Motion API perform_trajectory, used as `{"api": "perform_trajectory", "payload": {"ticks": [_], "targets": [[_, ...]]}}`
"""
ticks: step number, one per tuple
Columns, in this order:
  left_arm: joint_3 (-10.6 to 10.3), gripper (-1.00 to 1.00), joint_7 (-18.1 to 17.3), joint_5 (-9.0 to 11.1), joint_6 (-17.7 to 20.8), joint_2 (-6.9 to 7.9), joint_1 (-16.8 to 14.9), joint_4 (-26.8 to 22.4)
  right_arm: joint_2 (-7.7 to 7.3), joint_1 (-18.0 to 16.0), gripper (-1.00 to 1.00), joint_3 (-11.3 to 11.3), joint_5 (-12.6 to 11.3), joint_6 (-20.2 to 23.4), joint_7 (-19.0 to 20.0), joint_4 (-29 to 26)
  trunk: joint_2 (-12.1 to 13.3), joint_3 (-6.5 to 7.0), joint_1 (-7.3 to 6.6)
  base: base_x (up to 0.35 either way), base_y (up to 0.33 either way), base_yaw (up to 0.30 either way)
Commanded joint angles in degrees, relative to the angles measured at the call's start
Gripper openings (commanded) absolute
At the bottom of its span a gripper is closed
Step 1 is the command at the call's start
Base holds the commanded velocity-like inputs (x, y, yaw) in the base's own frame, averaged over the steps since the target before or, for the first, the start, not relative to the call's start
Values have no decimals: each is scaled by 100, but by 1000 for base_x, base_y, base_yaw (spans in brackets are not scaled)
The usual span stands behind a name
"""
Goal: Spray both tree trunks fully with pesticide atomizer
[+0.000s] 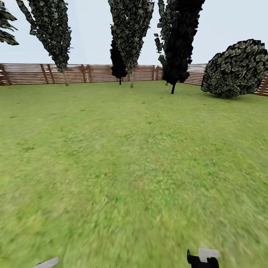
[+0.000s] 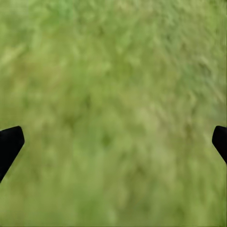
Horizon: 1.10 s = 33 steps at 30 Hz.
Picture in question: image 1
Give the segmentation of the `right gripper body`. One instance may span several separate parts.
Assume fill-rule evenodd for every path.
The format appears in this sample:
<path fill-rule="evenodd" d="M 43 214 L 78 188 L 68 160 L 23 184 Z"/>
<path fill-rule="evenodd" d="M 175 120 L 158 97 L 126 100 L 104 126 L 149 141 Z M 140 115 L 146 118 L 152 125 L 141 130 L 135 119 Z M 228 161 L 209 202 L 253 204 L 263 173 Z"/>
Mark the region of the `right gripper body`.
<path fill-rule="evenodd" d="M 201 262 L 198 256 L 191 256 L 190 262 L 192 268 L 217 268 L 216 261 L 207 257 L 207 262 Z"/>

